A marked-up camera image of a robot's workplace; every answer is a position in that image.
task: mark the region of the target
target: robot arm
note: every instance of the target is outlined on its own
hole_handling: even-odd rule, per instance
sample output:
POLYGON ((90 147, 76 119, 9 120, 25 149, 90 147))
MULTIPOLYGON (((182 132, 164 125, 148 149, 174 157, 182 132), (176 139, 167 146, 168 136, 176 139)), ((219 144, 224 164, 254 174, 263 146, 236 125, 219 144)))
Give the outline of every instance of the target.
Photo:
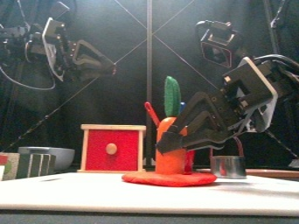
POLYGON ((66 24, 51 17, 44 28, 35 24, 29 31, 0 27, 1 64, 7 60, 33 63, 44 59, 60 81, 84 81, 116 72, 116 64, 91 43, 68 40, 66 24))
MULTIPOLYGON (((286 70, 276 66, 291 61, 282 63, 282 57, 270 55, 255 62, 244 58, 238 68, 223 75, 219 92, 195 94, 156 144, 162 153, 180 148, 222 149, 232 137, 268 128, 278 100, 291 97, 298 89, 296 76, 284 76, 286 70), (183 128, 187 136, 179 134, 183 128)), ((288 67, 298 70, 295 62, 291 64, 288 67)))

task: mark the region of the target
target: orange play dough base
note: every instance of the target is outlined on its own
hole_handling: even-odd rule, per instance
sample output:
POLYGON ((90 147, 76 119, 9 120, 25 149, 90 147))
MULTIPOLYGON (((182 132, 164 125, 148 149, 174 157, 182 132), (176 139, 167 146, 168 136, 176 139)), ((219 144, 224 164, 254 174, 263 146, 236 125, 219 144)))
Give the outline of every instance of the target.
POLYGON ((216 176, 211 173, 158 174, 155 172, 130 172, 122 179, 128 183, 152 186, 202 186, 211 184, 216 176))

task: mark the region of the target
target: drawer knob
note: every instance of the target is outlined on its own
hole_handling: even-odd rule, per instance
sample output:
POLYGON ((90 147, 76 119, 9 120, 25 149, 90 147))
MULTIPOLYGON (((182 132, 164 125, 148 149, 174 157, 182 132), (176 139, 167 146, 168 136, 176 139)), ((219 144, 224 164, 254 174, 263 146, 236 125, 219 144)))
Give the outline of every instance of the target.
POLYGON ((114 143, 107 145, 107 154, 115 155, 118 153, 118 146, 114 143))

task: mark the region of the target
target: marker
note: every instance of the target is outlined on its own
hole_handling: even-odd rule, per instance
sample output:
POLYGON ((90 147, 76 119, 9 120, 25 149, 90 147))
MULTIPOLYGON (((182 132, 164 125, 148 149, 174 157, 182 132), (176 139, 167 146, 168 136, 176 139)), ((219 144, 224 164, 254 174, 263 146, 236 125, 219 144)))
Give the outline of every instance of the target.
POLYGON ((160 121, 159 121, 159 118, 156 116, 156 113, 155 113, 155 110, 154 110, 154 107, 152 107, 152 104, 150 103, 150 101, 147 101, 144 103, 144 108, 146 108, 148 115, 151 116, 151 118, 154 120, 155 126, 159 127, 160 121))

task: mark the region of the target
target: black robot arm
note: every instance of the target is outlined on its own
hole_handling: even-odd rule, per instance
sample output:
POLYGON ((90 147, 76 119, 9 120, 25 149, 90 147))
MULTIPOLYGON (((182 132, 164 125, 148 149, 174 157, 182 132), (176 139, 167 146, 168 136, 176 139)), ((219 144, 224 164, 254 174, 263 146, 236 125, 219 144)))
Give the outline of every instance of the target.
POLYGON ((223 75, 220 91, 195 94, 156 144, 162 153, 180 148, 222 149, 232 137, 268 128, 278 100, 294 97, 298 89, 296 76, 282 70, 287 62, 278 62, 279 57, 255 61, 244 58, 238 68, 223 75), (184 128, 187 136, 180 135, 184 128))

